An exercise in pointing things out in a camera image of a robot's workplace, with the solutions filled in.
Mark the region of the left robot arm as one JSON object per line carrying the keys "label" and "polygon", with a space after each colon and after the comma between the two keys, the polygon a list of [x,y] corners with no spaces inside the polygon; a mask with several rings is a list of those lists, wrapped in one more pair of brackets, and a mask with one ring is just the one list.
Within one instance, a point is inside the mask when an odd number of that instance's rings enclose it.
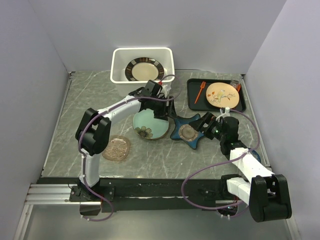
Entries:
{"label": "left robot arm", "polygon": [[100,193],[100,154],[109,143],[111,127],[130,115],[150,109],[156,119],[165,120],[167,107],[181,94],[161,96],[164,87],[160,82],[149,80],[145,86],[130,93],[122,100],[100,110],[88,108],[75,134],[81,154],[80,182],[84,185],[81,195],[88,201],[95,200]]}

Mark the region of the blue star-shaped dish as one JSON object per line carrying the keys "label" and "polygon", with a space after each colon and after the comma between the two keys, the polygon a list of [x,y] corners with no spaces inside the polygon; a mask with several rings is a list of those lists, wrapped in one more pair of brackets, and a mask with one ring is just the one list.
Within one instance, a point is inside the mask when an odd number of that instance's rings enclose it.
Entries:
{"label": "blue star-shaped dish", "polygon": [[200,114],[197,113],[193,117],[185,118],[177,116],[174,118],[174,130],[170,135],[170,139],[174,141],[183,141],[191,149],[196,150],[198,146],[198,141],[204,137],[204,134],[196,131],[190,126],[190,123],[201,118]]}

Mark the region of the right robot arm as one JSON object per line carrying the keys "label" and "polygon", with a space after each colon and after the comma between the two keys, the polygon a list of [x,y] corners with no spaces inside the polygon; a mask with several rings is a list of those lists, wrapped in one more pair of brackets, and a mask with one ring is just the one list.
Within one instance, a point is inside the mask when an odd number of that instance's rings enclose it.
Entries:
{"label": "right robot arm", "polygon": [[238,197],[249,208],[251,217],[257,222],[289,219],[292,207],[287,179],[264,167],[239,139],[239,120],[225,109],[218,117],[207,112],[190,122],[190,126],[208,139],[216,138],[220,150],[243,176],[223,176],[219,195],[224,199]]}

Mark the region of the black plate with colored squares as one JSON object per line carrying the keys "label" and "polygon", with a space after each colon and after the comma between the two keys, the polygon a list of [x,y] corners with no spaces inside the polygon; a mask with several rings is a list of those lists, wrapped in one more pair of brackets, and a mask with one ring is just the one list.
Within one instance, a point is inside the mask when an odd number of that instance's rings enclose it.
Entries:
{"label": "black plate with colored squares", "polygon": [[124,69],[128,81],[160,81],[165,74],[163,65],[150,57],[138,57],[131,60]]}

